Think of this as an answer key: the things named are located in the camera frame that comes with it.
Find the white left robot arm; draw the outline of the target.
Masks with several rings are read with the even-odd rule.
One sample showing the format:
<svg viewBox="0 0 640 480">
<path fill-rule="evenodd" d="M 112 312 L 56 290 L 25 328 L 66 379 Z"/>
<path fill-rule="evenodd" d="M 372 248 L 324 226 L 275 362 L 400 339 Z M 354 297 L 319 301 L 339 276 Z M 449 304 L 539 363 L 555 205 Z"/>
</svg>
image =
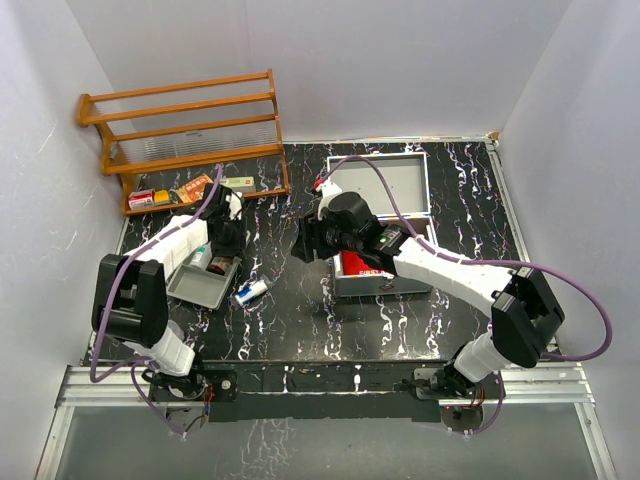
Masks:
<svg viewBox="0 0 640 480">
<path fill-rule="evenodd" d="M 142 365 L 146 380 L 175 390 L 186 399 L 200 396 L 207 376 L 202 360 L 169 319 L 167 281 L 202 247 L 230 247 L 242 239 L 244 198 L 239 192 L 208 183 L 203 198 L 173 215 L 149 240 L 123 255 L 100 261 L 91 325 L 95 333 L 90 379 L 110 373 L 96 371 L 107 338 L 134 352 L 125 365 Z"/>
</svg>

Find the white blue bandage roll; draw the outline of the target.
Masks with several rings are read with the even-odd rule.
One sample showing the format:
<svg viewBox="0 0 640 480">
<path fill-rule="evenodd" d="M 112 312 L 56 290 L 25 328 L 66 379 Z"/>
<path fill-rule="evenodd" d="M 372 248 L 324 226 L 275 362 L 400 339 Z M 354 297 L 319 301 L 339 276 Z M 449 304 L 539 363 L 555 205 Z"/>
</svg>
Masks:
<svg viewBox="0 0 640 480">
<path fill-rule="evenodd" d="M 251 284 L 246 285 L 243 289 L 241 289 L 238 293 L 236 293 L 232 300 L 238 306 L 244 306 L 250 303 L 255 298 L 263 295 L 265 292 L 269 290 L 271 286 L 271 282 L 269 280 L 257 280 Z"/>
</svg>

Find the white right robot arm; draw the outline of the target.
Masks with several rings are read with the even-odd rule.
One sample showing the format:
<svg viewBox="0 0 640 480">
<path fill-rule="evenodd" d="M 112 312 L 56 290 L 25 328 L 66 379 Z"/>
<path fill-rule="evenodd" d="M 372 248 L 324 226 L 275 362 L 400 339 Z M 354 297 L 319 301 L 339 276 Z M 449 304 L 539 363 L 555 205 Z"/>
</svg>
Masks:
<svg viewBox="0 0 640 480">
<path fill-rule="evenodd" d="M 490 330 L 459 347 L 429 379 L 417 381 L 421 389 L 466 397 L 508 365 L 532 368 L 565 319 L 540 270 L 474 265 L 413 236 L 405 225 L 382 223 L 355 192 L 331 194 L 317 212 L 300 218 L 291 249 L 305 263 L 341 252 L 377 271 L 431 285 L 489 318 Z"/>
</svg>

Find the grey storage box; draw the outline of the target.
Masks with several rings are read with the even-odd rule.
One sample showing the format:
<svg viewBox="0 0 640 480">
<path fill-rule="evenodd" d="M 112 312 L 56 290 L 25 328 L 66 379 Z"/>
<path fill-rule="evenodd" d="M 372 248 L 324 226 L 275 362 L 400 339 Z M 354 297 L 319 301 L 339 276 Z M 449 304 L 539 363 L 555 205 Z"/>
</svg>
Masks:
<svg viewBox="0 0 640 480">
<path fill-rule="evenodd" d="M 403 217 L 417 233 L 435 244 L 431 215 L 427 155 L 424 152 L 376 152 L 344 163 L 330 176 L 344 191 L 358 193 L 380 223 L 402 225 L 388 198 L 392 194 Z M 382 275 L 343 273 L 341 254 L 332 259 L 335 295 L 342 298 L 429 293 L 432 287 L 418 280 Z"/>
</svg>

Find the grey plastic tray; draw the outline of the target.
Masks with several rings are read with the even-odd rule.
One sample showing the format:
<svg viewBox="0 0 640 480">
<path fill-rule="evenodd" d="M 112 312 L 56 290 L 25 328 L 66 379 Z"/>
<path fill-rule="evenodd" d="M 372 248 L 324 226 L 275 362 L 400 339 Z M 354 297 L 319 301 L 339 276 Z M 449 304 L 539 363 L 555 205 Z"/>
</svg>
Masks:
<svg viewBox="0 0 640 480">
<path fill-rule="evenodd" d="M 208 309 L 217 310 L 228 297 L 237 269 L 239 257 L 233 257 L 231 268 L 223 276 L 190 266 L 192 253 L 172 274 L 167 284 L 167 295 Z"/>
</svg>

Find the white medicine bottle green label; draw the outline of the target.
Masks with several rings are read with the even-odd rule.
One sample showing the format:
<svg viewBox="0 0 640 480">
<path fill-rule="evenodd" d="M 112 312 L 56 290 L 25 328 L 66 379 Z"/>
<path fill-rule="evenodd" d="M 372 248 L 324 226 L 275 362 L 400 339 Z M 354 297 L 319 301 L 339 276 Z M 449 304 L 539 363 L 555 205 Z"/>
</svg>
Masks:
<svg viewBox="0 0 640 480">
<path fill-rule="evenodd" d="M 196 268 L 205 269 L 209 265 L 210 260 L 211 248 L 209 245 L 204 245 L 195 251 L 189 265 Z"/>
</svg>

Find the brown bottle orange cap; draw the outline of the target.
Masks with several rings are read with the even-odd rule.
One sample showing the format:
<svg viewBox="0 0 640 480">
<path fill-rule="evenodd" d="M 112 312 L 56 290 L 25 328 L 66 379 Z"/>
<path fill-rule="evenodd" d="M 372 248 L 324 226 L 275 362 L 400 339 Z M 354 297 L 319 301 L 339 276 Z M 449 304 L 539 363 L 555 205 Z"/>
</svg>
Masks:
<svg viewBox="0 0 640 480">
<path fill-rule="evenodd" d="M 233 257 L 216 256 L 211 259 L 209 265 L 206 267 L 206 270 L 208 272 L 223 276 L 231 268 L 233 262 Z"/>
</svg>

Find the red fabric medicine pouch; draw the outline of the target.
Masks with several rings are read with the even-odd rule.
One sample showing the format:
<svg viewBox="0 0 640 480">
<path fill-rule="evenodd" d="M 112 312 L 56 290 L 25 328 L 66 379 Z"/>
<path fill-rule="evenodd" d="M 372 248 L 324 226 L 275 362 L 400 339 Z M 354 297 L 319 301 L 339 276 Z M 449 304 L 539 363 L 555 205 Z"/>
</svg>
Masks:
<svg viewBox="0 0 640 480">
<path fill-rule="evenodd" d="M 380 269 L 374 269 L 366 264 L 356 253 L 343 251 L 341 253 L 343 273 L 347 276 L 354 275 L 382 275 L 392 277 L 392 274 Z"/>
</svg>

